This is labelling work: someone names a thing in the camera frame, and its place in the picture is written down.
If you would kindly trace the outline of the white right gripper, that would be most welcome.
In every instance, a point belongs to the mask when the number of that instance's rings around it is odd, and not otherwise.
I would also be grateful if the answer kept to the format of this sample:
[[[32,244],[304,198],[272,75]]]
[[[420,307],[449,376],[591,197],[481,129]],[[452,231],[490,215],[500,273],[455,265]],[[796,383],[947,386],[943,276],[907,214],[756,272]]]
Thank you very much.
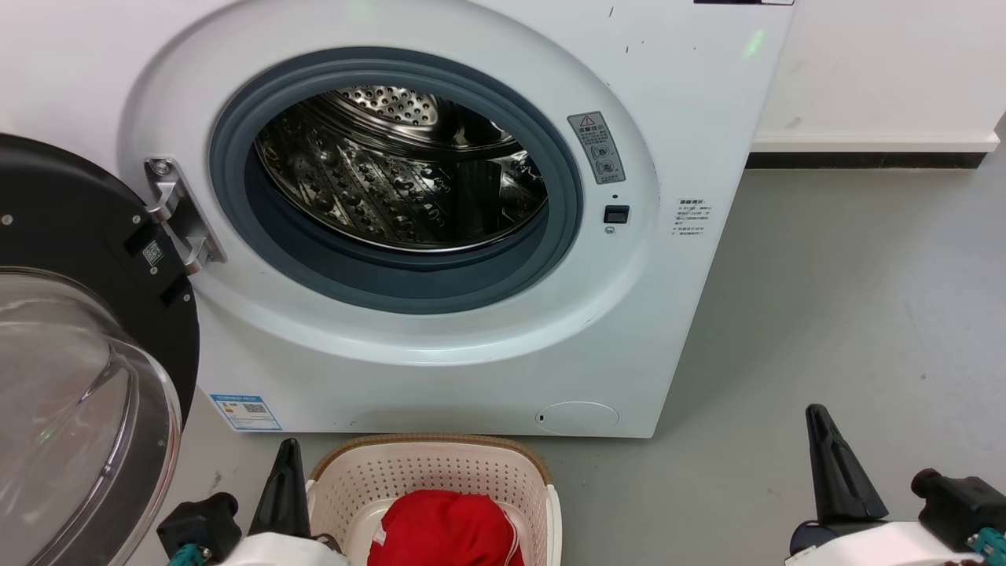
[[[984,565],[969,544],[985,524],[953,523],[941,537],[921,522],[885,522],[888,509],[828,409],[806,409],[816,520],[795,529],[787,565]]]

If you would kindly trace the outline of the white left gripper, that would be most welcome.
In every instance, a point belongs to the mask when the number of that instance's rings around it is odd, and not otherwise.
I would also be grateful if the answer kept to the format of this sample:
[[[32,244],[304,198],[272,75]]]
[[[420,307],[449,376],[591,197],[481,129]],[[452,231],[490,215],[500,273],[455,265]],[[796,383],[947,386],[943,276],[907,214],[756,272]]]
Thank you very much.
[[[248,537],[220,565],[350,565],[313,540],[299,442],[281,442],[256,506]]]

